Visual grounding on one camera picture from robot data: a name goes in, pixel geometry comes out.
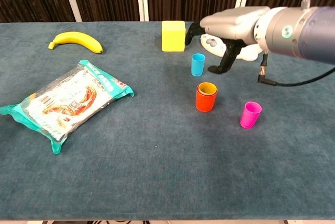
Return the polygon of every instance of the blue cup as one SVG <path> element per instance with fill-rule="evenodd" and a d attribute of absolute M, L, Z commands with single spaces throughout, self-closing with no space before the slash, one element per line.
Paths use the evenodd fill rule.
<path fill-rule="evenodd" d="M 205 55 L 196 53 L 192 56 L 191 74 L 192 76 L 201 76 L 205 67 Z"/>

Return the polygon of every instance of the plastic cup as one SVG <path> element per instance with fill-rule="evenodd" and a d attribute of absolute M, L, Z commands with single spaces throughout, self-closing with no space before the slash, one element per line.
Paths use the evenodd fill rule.
<path fill-rule="evenodd" d="M 205 67 L 205 55 L 196 53 L 192 55 L 191 74 L 192 76 L 201 76 Z"/>
<path fill-rule="evenodd" d="M 252 128 L 261 112 L 262 106 L 260 104 L 252 101 L 246 102 L 240 120 L 241 126 L 247 129 Z"/>
<path fill-rule="evenodd" d="M 195 95 L 195 107 L 203 113 L 211 111 L 214 107 L 217 94 L 218 90 L 214 84 L 208 82 L 198 84 Z"/>

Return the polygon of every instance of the yellow cup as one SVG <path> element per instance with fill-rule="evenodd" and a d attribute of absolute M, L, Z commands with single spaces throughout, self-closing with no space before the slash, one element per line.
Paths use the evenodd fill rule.
<path fill-rule="evenodd" d="M 199 92 L 205 96 L 211 96 L 217 92 L 217 87 L 215 84 L 210 82 L 203 82 L 199 84 Z"/>

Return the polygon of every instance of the table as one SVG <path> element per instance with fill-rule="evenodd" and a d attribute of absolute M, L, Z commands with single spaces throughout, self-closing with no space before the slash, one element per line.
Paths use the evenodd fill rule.
<path fill-rule="evenodd" d="M 102 55 L 66 44 L 90 34 Z M 190 74 L 191 55 L 220 59 L 194 38 L 161 51 L 160 22 L 0 24 L 0 104 L 25 97 L 88 59 L 130 85 L 74 131 L 55 155 L 47 138 L 0 117 L 0 219 L 334 219 L 335 75 L 301 87 L 257 83 L 260 58 L 223 75 Z M 267 77 L 298 82 L 332 66 L 269 54 Z M 203 81 L 219 90 L 207 114 L 195 108 Z M 253 129 L 246 101 L 263 113 Z"/>

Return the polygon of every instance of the plastic package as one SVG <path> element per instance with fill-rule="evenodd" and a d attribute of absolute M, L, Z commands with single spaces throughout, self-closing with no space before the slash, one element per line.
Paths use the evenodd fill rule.
<path fill-rule="evenodd" d="M 0 114 L 10 114 L 17 122 L 46 136 L 57 154 L 70 132 L 127 94 L 134 96 L 128 85 L 88 60 L 81 60 L 76 68 L 20 104 L 0 107 Z"/>

